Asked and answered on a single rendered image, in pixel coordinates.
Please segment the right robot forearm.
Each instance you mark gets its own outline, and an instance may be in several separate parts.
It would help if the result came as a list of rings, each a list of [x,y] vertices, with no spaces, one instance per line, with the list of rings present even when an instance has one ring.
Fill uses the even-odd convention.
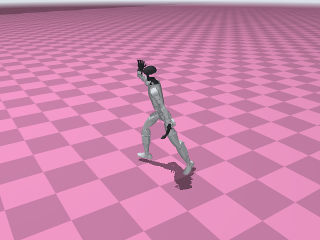
[[[145,82],[147,80],[147,77],[142,73],[141,71],[137,71],[137,76],[143,81]]]

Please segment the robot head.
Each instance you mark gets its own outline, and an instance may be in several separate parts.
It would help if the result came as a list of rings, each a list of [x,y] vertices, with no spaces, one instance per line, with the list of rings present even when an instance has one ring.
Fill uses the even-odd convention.
[[[150,85],[152,85],[151,83],[154,83],[154,85],[159,84],[159,81],[156,80],[155,77],[149,77],[149,75],[156,73],[156,71],[157,71],[157,69],[152,65],[147,66],[143,69],[143,73],[147,76],[147,80],[151,81]]]

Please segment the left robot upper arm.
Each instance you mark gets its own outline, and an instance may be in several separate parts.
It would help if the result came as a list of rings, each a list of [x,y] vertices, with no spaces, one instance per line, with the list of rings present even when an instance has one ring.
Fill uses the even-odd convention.
[[[162,107],[166,107],[166,106],[164,105],[164,102],[163,102],[163,100],[162,100],[162,98],[160,96],[160,93],[159,93],[158,89],[156,87],[153,87],[150,91],[151,91],[150,92],[151,96],[155,99],[156,103],[159,105],[158,111],[160,113],[162,113],[161,108]]]

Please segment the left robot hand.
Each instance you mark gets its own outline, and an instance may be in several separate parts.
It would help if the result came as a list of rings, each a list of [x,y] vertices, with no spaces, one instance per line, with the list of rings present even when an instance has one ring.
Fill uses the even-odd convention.
[[[166,127],[167,128],[166,134],[163,135],[161,139],[165,139],[167,137],[167,135],[169,134],[170,130],[172,129],[171,126],[172,125],[169,123],[168,126]]]

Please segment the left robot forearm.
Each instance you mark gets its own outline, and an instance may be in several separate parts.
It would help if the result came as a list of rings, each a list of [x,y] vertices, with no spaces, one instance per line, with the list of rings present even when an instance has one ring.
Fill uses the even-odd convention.
[[[171,124],[171,127],[173,126],[173,123],[171,122],[171,118],[170,118],[170,116],[169,116],[169,112],[168,112],[168,110],[166,109],[166,107],[165,106],[162,106],[161,107],[161,111],[163,112],[162,113],[162,116],[164,117],[164,120],[165,120],[165,122],[167,123],[167,126],[168,126],[168,124]]]

